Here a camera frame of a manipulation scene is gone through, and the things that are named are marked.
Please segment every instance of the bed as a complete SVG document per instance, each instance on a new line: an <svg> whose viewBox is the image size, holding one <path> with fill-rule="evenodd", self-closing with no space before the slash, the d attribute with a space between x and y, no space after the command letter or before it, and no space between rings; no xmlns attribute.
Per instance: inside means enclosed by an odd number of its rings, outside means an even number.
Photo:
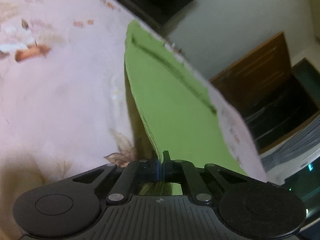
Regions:
<svg viewBox="0 0 320 240"><path fill-rule="evenodd" d="M125 167L151 157L154 145L124 69L133 20L207 91L232 158L267 180L239 113L115 0L0 0L0 11L0 238L20 236L12 204L23 192L105 163Z"/></svg>

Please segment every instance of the green cloth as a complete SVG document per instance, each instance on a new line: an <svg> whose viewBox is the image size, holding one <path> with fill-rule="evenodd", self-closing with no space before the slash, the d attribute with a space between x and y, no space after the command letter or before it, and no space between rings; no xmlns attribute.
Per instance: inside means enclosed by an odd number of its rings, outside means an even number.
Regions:
<svg viewBox="0 0 320 240"><path fill-rule="evenodd" d="M245 174L223 140L207 88L137 21L128 25L125 68L158 156L168 150L173 160L196 167L215 163Z"/></svg>

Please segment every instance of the metal rivet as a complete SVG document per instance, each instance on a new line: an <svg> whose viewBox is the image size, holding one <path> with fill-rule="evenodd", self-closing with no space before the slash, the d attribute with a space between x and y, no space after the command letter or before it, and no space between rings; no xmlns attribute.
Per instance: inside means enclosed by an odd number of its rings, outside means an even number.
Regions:
<svg viewBox="0 0 320 240"><path fill-rule="evenodd" d="M206 194L206 193L201 193L201 194L198 194L196 196L197 200L199 201L203 201L203 202L208 202L211 200L211 196L209 194Z"/></svg>
<svg viewBox="0 0 320 240"><path fill-rule="evenodd" d="M113 193L111 195L108 196L108 199L111 201L120 201L124 199L124 196L122 194L119 193Z"/></svg>

